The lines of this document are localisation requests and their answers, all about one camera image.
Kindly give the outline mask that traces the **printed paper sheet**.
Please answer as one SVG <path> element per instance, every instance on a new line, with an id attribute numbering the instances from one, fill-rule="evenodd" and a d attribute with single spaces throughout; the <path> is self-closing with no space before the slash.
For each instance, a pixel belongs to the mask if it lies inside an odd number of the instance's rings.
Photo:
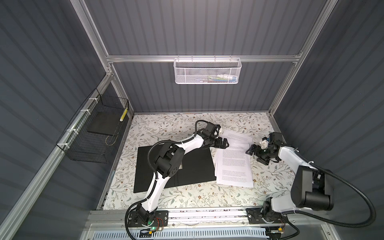
<path id="1" fill-rule="evenodd" d="M 248 145 L 250 147 L 254 143 L 252 137 L 231 130 L 220 130 L 219 136 L 227 139 L 231 147 L 235 145 Z"/>
<path id="2" fill-rule="evenodd" d="M 250 156 L 246 154 L 248 144 L 232 144 L 216 151 L 215 174 L 217 184 L 242 188 L 253 188 Z"/>

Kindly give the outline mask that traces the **blue folder with black inside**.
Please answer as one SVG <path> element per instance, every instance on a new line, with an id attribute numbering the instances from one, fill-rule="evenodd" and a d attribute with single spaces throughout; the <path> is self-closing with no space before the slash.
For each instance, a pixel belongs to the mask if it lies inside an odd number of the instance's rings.
<path id="1" fill-rule="evenodd" d="M 134 193 L 145 193 L 153 179 L 153 171 L 148 165 L 150 146 L 139 147 L 134 181 Z M 215 167 L 210 149 L 195 149 L 186 154 L 182 168 L 169 179 L 165 188 L 200 184 L 216 180 Z"/>

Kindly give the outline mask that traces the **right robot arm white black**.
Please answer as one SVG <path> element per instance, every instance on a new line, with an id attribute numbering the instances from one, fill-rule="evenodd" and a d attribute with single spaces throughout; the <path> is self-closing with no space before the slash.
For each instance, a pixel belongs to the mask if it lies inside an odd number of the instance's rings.
<path id="1" fill-rule="evenodd" d="M 257 161 L 268 165 L 272 159 L 284 161 L 295 174 L 290 194 L 267 198 L 260 210 L 260 217 L 266 223 L 273 223 L 289 211 L 330 211 L 334 207 L 334 189 L 330 177 L 312 167 L 299 156 L 298 150 L 280 141 L 263 146 L 253 144 L 247 155 L 257 157 Z"/>

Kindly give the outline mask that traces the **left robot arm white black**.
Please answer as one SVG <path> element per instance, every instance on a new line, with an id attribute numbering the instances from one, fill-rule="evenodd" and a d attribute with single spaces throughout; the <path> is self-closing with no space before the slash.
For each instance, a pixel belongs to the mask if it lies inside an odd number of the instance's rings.
<path id="1" fill-rule="evenodd" d="M 153 223 L 160 196 L 171 177 L 179 170 L 186 154 L 196 149 L 226 149 L 230 145 L 226 138 L 220 137 L 221 126 L 205 121 L 195 122 L 195 131 L 189 138 L 181 141 L 162 140 L 151 146 L 147 162 L 153 171 L 153 178 L 143 200 L 133 203 L 134 210 L 146 226 Z"/>

